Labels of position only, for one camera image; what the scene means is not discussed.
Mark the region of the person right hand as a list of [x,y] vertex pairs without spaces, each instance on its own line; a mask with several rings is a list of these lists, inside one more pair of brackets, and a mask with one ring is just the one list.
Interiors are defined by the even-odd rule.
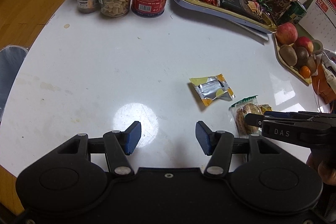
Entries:
[[319,174],[325,184],[335,185],[335,152],[312,149],[306,164]]

